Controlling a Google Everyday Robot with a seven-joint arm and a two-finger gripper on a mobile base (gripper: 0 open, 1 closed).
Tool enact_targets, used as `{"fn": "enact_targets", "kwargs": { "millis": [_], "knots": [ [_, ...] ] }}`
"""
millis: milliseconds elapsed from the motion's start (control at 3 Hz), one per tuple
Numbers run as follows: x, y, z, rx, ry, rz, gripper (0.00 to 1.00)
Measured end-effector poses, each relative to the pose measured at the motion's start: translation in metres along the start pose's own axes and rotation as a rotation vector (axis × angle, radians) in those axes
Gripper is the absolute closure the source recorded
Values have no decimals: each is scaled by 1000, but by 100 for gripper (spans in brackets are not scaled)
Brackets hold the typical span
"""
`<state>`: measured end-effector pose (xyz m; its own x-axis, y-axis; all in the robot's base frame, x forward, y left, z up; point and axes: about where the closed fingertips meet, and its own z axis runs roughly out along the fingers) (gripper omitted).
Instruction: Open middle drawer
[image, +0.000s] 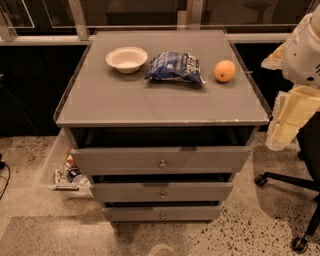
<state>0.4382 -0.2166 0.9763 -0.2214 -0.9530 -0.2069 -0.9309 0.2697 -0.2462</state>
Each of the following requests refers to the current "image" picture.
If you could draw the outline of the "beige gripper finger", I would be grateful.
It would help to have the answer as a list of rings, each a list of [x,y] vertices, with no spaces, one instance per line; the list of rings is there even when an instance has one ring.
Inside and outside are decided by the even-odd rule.
[[[319,109],[319,88],[295,85],[289,92],[280,91],[267,130],[267,148],[272,151],[283,150]]]
[[[261,67],[268,70],[281,70],[284,44],[277,47],[267,58],[265,58]]]

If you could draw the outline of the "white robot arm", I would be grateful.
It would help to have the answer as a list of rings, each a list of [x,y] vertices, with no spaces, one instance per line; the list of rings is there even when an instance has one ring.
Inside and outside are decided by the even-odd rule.
[[[261,66],[281,70],[283,77],[294,84],[276,97],[267,130],[266,146],[280,151],[320,109],[320,6],[301,20]]]

